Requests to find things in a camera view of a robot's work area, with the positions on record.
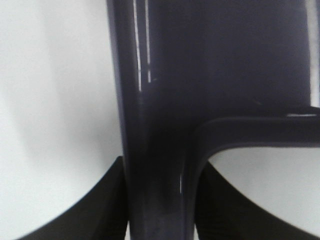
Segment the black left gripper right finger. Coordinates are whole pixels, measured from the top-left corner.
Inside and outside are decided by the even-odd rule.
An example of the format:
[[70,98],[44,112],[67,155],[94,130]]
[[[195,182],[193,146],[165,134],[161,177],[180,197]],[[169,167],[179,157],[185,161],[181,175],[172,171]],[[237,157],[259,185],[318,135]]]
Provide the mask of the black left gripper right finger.
[[316,240],[263,210],[207,163],[196,194],[196,230],[201,240]]

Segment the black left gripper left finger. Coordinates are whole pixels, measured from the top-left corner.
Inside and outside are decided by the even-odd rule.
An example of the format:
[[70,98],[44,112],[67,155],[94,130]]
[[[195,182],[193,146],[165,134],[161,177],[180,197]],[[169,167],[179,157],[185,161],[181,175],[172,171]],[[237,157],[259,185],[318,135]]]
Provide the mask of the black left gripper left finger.
[[75,205],[24,240],[123,240],[128,225],[128,196],[119,156],[98,183]]

